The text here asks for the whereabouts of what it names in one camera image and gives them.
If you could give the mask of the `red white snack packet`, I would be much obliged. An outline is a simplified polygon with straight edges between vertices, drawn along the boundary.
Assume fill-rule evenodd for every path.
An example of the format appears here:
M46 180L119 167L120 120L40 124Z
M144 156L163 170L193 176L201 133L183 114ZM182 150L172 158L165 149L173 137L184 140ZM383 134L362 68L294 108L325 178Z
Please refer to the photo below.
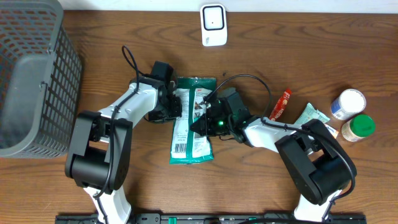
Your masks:
M271 112L271 115L269 116L271 121L276 121L282 115L287 103L289 102L291 94L292 91L289 88L284 91L283 95L279 98L277 104L274 106L274 109Z

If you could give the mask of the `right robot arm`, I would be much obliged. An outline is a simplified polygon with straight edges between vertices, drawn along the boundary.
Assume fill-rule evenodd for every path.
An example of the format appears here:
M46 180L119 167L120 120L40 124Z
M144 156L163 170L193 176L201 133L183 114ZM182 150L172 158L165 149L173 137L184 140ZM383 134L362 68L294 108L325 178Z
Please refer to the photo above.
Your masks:
M356 167L320 120L294 126L252 115L234 88L210 93L199 106L205 112L190 125L194 133L231 135L239 143L279 154L300 192L294 219L330 223L331 207L353 191Z

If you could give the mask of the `green lid white jar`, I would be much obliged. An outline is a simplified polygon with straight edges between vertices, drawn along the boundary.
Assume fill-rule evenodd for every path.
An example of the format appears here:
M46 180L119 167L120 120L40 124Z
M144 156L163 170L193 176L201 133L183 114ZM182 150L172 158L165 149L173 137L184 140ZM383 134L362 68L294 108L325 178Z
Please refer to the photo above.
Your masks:
M342 136L350 142L357 142L375 132L375 122L365 114L360 114L345 122L341 127Z

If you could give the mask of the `light green snack packet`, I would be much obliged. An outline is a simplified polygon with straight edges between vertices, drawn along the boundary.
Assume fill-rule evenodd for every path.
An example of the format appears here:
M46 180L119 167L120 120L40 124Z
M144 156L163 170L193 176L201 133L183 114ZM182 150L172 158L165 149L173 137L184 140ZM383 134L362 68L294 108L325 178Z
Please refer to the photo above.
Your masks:
M323 114L321 111L315 109L311 103L307 103L305 109L298 117L294 125L303 125L312 119L318 119L322 123L327 123L330 120L330 118Z

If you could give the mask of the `small orange box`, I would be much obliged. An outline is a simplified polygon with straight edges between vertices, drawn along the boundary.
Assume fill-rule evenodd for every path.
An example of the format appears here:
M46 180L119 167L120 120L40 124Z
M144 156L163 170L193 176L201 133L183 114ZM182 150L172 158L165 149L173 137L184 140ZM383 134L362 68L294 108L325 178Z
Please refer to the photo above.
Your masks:
M325 127L327 128L327 130L331 133L331 135L336 139L338 137L339 131L337 131L336 129L332 128L330 125L325 124Z

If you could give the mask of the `green white gloves packet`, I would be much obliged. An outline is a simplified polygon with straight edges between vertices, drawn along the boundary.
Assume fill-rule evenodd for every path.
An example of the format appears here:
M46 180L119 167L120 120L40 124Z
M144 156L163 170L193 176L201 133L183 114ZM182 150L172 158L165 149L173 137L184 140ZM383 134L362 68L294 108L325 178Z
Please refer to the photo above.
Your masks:
M182 115L174 121L170 164L197 164L214 159L210 141L190 130L206 107L204 97L216 88L215 78L178 78L175 91L181 99Z

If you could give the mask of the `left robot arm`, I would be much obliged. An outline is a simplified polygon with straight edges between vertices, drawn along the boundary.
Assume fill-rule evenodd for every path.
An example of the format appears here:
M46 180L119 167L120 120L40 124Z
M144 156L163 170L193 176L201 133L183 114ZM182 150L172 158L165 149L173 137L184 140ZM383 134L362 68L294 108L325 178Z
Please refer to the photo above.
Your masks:
M123 183L131 155L132 130L142 119L162 124L182 114L175 95L174 69L156 61L149 74L131 80L127 91L99 111L76 118L65 163L65 175L91 197L97 223L127 223L132 212Z

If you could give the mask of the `white blue label jar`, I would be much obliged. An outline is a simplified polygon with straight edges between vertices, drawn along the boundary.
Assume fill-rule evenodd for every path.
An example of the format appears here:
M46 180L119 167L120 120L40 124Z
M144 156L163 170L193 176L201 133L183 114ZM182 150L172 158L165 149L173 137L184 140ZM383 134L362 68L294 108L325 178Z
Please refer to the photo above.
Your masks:
M331 114L339 120L347 120L352 116L362 112L366 107L364 95L356 90L349 88L343 91L332 103Z

